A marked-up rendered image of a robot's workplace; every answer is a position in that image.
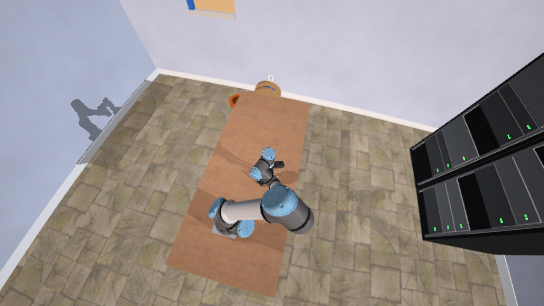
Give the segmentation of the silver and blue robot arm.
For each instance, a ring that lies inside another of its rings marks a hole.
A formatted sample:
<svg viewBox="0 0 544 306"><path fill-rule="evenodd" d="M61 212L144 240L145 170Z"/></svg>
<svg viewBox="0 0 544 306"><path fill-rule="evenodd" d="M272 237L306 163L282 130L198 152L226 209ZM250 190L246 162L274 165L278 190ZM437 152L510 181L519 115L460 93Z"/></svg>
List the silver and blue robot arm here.
<svg viewBox="0 0 544 306"><path fill-rule="evenodd" d="M275 156L274 149L265 148L250 171L254 180L261 180L269 188L262 198L236 202L219 197L212 204L208 216L216 221L217 230L221 234L248 237L254 230L254 220L261 219L268 223L280 223L295 234L304 234L312 228L314 215L311 209L268 170L285 167L283 161L275 161Z"/></svg>

